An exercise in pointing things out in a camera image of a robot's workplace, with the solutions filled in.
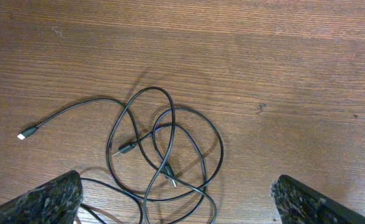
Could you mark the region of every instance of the black granite object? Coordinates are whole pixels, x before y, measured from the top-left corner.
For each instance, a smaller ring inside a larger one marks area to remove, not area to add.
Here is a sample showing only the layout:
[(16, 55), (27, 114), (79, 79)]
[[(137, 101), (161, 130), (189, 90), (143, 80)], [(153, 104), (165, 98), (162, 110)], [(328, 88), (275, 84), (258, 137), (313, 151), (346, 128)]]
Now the black granite object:
[(0, 205), (0, 223), (73, 223), (82, 182), (72, 170)]
[(281, 175), (272, 185), (271, 196), (283, 224), (365, 224), (365, 217), (288, 175)]

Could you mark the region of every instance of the tangled cable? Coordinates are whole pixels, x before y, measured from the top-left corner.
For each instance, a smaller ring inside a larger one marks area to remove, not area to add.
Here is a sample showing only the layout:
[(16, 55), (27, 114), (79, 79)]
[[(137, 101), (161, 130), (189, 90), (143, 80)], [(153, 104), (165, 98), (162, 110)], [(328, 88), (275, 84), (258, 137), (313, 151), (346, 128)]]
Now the tangled cable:
[[(137, 125), (136, 125), (136, 122), (135, 122), (135, 119), (134, 119), (134, 116), (133, 114), (131, 113), (131, 111), (129, 110), (129, 107), (130, 105), (134, 102), (135, 99), (137, 99), (137, 97), (139, 97), (142, 93), (148, 91), (148, 90), (158, 90), (158, 91), (161, 91), (162, 93), (164, 93), (168, 100), (169, 100), (169, 104), (170, 104), (170, 109), (166, 110), (165, 112), (163, 112), (156, 120), (155, 124), (153, 125), (153, 128), (152, 128), (152, 132), (148, 133), (147, 135), (145, 135), (144, 137), (140, 137), (140, 134), (138, 132), (138, 128), (137, 128)], [(217, 207), (216, 207), (216, 203), (213, 201), (213, 199), (208, 196), (208, 194), (206, 194), (206, 186), (208, 186), (213, 180), (214, 178), (216, 177), (217, 173), (220, 171), (220, 168), (221, 168), (221, 164), (222, 164), (222, 161), (223, 161), (223, 156), (224, 156), (224, 147), (223, 147), (223, 143), (222, 143), (222, 139), (221, 139), (221, 136), (219, 134), (219, 132), (217, 131), (216, 127), (202, 114), (200, 114), (200, 112), (196, 111), (196, 110), (192, 110), (192, 109), (189, 109), (189, 108), (175, 108), (174, 107), (174, 103), (173, 103), (173, 100), (171, 99), (171, 96), (169, 95), (169, 93), (160, 88), (160, 87), (148, 87), (148, 88), (145, 88), (145, 89), (142, 89), (141, 91), (139, 91), (137, 94), (135, 94), (130, 100), (129, 102), (125, 105), (124, 103), (116, 100), (116, 99), (113, 99), (113, 98), (106, 98), (106, 97), (103, 97), (103, 98), (95, 98), (95, 99), (91, 99), (91, 100), (86, 100), (86, 101), (83, 101), (83, 102), (80, 102), (80, 103), (76, 103), (72, 106), (69, 106), (67, 108), (64, 108), (56, 113), (54, 113), (53, 115), (49, 116), (48, 118), (44, 119), (43, 121), (41, 121), (39, 124), (35, 125), (35, 126), (31, 126), (25, 130), (23, 130), (23, 132), (18, 135), (18, 138), (19, 139), (24, 139), (32, 134), (35, 133), (35, 131), (37, 131), (42, 125), (44, 125), (45, 123), (49, 122), (50, 120), (54, 119), (55, 117), (57, 117), (58, 115), (68, 111), (68, 110), (71, 110), (73, 108), (76, 108), (78, 106), (82, 106), (82, 105), (86, 105), (88, 103), (92, 103), (92, 102), (95, 102), (95, 101), (111, 101), (111, 102), (114, 102), (114, 103), (117, 103), (119, 104), (120, 106), (123, 107), (123, 111), (120, 113), (117, 121), (114, 123), (113, 127), (112, 127), (112, 130), (109, 134), (109, 137), (108, 137), (108, 141), (107, 141), (107, 148), (106, 148), (106, 160), (107, 160), (107, 167), (108, 167), (108, 170), (109, 170), (109, 173), (110, 175), (112, 176), (112, 179), (115, 181), (115, 183), (121, 188), (118, 189), (114, 186), (111, 186), (109, 184), (106, 184), (106, 183), (103, 183), (99, 180), (94, 180), (94, 179), (89, 179), (89, 178), (81, 178), (82, 180), (85, 180), (85, 181), (90, 181), (90, 182), (94, 182), (96, 184), (100, 184), (102, 186), (105, 186), (105, 187), (108, 187), (109, 189), (112, 189), (112, 190), (115, 190), (123, 195), (126, 195), (127, 197), (131, 198), (138, 206), (139, 210), (140, 210), (140, 222), (139, 223), (142, 223), (143, 219), (145, 219), (146, 223), (149, 224), (149, 219), (148, 219), (148, 214), (146, 213), (146, 204), (147, 202), (171, 202), (173, 200), (178, 200), (178, 199), (181, 199), (183, 197), (186, 197), (188, 195), (191, 195), (192, 193), (196, 192), (196, 193), (199, 193), (201, 194), (201, 198), (199, 199), (198, 203), (196, 204), (196, 206), (190, 211), (188, 212), (187, 214), (185, 214), (184, 216), (178, 218), (177, 220), (171, 222), (171, 223), (177, 223), (177, 222), (180, 222), (182, 221), (183, 219), (189, 217), (190, 215), (192, 215), (198, 208), (199, 206), (201, 205), (202, 201), (204, 198), (208, 199), (211, 203), (211, 205), (213, 206), (213, 209), (214, 209), (214, 213), (213, 213), (213, 217), (212, 217), (212, 220), (211, 220), (211, 223), (214, 223), (215, 220), (216, 220), (216, 217), (217, 217)], [(205, 163), (204, 163), (204, 158), (203, 158), (203, 155), (201, 153), (201, 151), (199, 150), (197, 144), (195, 143), (195, 141), (193, 140), (193, 138), (191, 137), (191, 135), (180, 125), (178, 125), (176, 123), (176, 111), (179, 110), (179, 111), (187, 111), (187, 112), (190, 112), (190, 113), (193, 113), (193, 114), (196, 114), (198, 117), (202, 118), (214, 131), (214, 133), (216, 134), (218, 140), (219, 140), (219, 143), (220, 143), (220, 159), (219, 159), (219, 163), (214, 171), (214, 173), (211, 175), (210, 178), (207, 178), (207, 175), (206, 175), (206, 167), (205, 167)], [(124, 147), (122, 146), (121, 148), (119, 148), (119, 152), (121, 153), (126, 153), (128, 152), (129, 150), (133, 149), (136, 145), (139, 146), (140, 148), (140, 151), (143, 155), (143, 157), (145, 158), (145, 160), (147, 161), (147, 163), (156, 170), (155, 172), (155, 175), (152, 177), (150, 183), (148, 184), (148, 187), (146, 188), (146, 191), (145, 191), (145, 194), (144, 194), (144, 197), (142, 196), (139, 196), (137, 194), (135, 194), (133, 191), (131, 191), (129, 188), (127, 188), (126, 186), (124, 186), (117, 178), (117, 176), (115, 175), (115, 172), (113, 171), (112, 169), (112, 166), (111, 166), (111, 162), (110, 162), (110, 149), (111, 149), (111, 143), (112, 143), (112, 140), (113, 140), (113, 137), (116, 133), (116, 130), (120, 124), (120, 121), (121, 119), (123, 118), (123, 116), (128, 113), (128, 115), (130, 116), (130, 119), (131, 119), (131, 122), (133, 124), (133, 127), (134, 127), (134, 130), (135, 130), (135, 135), (136, 135), (136, 142), (130, 142), (128, 143), (127, 145), (125, 145)], [(163, 124), (161, 126), (159, 126), (159, 123), (161, 122), (161, 120), (167, 115), (171, 113), (171, 123), (166, 123), (166, 124)], [(169, 138), (169, 144), (168, 144), (168, 149), (166, 151), (166, 154), (163, 156), (157, 145), (156, 145), (156, 132), (158, 132), (159, 130), (163, 129), (163, 128), (166, 128), (166, 127), (171, 127), (171, 132), (170, 132), (170, 138)], [(203, 175), (203, 184), (201, 184), (200, 186), (198, 187), (195, 187), (195, 186), (192, 186), (191, 184), (189, 183), (186, 183), (178, 178), (176, 178), (173, 174), (173, 172), (171, 171), (171, 167), (170, 165), (168, 164), (168, 158), (169, 158), (169, 155), (170, 155), (170, 152), (171, 152), (171, 148), (173, 146), (173, 140), (174, 140), (174, 132), (176, 130), (176, 128), (180, 129), (186, 136), (187, 138), (190, 140), (190, 142), (192, 143), (192, 145), (194, 146), (199, 158), (200, 158), (200, 161), (201, 161), (201, 166), (202, 166), (202, 175)], [(152, 142), (153, 142), (153, 146), (155, 148), (155, 151), (157, 153), (157, 155), (159, 156), (160, 160), (161, 160), (161, 165), (159, 167), (157, 167), (156, 165), (154, 165), (150, 159), (148, 158), (148, 156), (145, 154), (144, 152), (144, 149), (142, 147), (142, 144), (141, 142), (149, 137), (152, 137)], [(162, 173), (164, 176), (166, 176), (169, 180), (173, 180), (175, 182), (178, 182), (179, 184), (185, 186), (185, 187), (188, 187), (189, 189), (191, 189), (191, 191), (188, 191), (184, 194), (181, 194), (181, 195), (178, 195), (176, 197), (171, 197), (171, 198), (164, 198), (164, 199), (154, 199), (154, 198), (148, 198), (149, 196), (149, 193), (151, 191), (151, 188), (156, 180), (156, 178), (158, 177), (158, 175), (160, 175), (160, 173)], [(101, 223), (105, 223), (97, 214), (95, 214), (88, 205), (85, 205), (84, 203), (81, 203), (80, 205), (83, 209), (85, 209), (86, 211), (88, 211), (91, 215), (93, 215), (94, 218), (96, 218), (99, 222)]]

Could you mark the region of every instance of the wood grain surface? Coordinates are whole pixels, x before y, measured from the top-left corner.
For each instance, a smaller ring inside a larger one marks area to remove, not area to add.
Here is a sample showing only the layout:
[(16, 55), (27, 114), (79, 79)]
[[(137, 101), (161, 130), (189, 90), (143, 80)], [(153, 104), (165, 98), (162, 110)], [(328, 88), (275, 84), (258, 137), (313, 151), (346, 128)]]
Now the wood grain surface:
[[(209, 187), (217, 223), (280, 223), (270, 185), (288, 174), (365, 216), (365, 1), (0, 0), (0, 204), (75, 169), (112, 183), (108, 132), (121, 111), (93, 103), (20, 141), (19, 132), (64, 105), (92, 96), (127, 101), (148, 86), (195, 108), (224, 140), (222, 169)], [(259, 104), (265, 104), (259, 113)], [(132, 106), (142, 133), (168, 108), (156, 91)], [(219, 145), (199, 118), (177, 113), (212, 172)], [(165, 150), (169, 130), (159, 133)], [(133, 137), (128, 119), (114, 147)], [(144, 143), (159, 164), (149, 141)], [(201, 183), (194, 149), (177, 132), (175, 172)], [(143, 191), (154, 170), (139, 150), (113, 160), (118, 177)], [(159, 177), (151, 196), (186, 192)], [(133, 202), (84, 183), (84, 200), (110, 223), (136, 223)], [(166, 223), (198, 196), (150, 203)], [(206, 223), (209, 202), (187, 223)], [(77, 223), (96, 223), (79, 210)]]

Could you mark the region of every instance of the cable plug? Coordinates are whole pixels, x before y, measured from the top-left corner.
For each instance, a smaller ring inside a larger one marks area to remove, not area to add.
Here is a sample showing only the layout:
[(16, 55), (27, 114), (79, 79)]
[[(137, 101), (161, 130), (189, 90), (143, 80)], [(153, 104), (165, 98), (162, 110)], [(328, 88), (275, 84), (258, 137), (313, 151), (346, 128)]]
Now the cable plug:
[[(173, 172), (173, 169), (171, 168), (171, 165), (166, 163), (166, 165), (164, 165), (163, 167), (163, 172), (172, 176), (172, 177), (175, 177), (174, 176), (174, 172)], [(173, 179), (170, 179), (168, 177), (166, 177), (168, 180), (169, 180), (169, 184), (172, 184), (173, 186), (177, 187), (177, 182)]]
[(116, 153), (114, 153), (112, 156), (119, 156), (120, 153), (125, 154), (125, 153), (129, 152), (130, 150), (134, 149), (136, 145), (137, 145), (136, 142), (129, 142), (125, 145), (122, 145), (119, 147), (119, 150)]
[(20, 140), (23, 140), (23, 139), (31, 136), (32, 134), (34, 134), (37, 130), (38, 130), (38, 127), (36, 127), (36, 126), (32, 126), (32, 127), (26, 128), (20, 134), (18, 134), (18, 138)]

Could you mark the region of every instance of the wooden surface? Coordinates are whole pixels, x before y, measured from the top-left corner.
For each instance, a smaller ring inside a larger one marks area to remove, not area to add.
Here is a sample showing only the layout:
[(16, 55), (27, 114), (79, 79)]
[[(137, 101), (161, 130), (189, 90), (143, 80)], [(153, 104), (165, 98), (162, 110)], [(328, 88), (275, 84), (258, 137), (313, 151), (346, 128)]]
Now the wooden surface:
[[(16, 136), (71, 102), (98, 95), (126, 101), (147, 86), (166, 89), (175, 104), (197, 109), (219, 129), (225, 160), (209, 187), (217, 223), (280, 223), (269, 191), (281, 174), (365, 216), (365, 1), (357, 0), (0, 0), (0, 204), (72, 169), (111, 183), (105, 141), (120, 107), (94, 103), (29, 139)], [(142, 133), (167, 107), (155, 91), (134, 103)], [(200, 119), (177, 116), (213, 171), (215, 136)], [(124, 119), (115, 147), (132, 131)], [(168, 134), (159, 134), (163, 150)], [(154, 173), (138, 150), (113, 163), (135, 190)], [(171, 165), (182, 180), (200, 184), (196, 154), (181, 133)], [(152, 196), (185, 191), (159, 177)], [(127, 198), (93, 184), (84, 193), (114, 217), (108, 222), (138, 221)], [(174, 220), (192, 208), (189, 200), (150, 203), (150, 219)], [(204, 202), (186, 221), (210, 216)], [(84, 211), (79, 222), (96, 223)]]

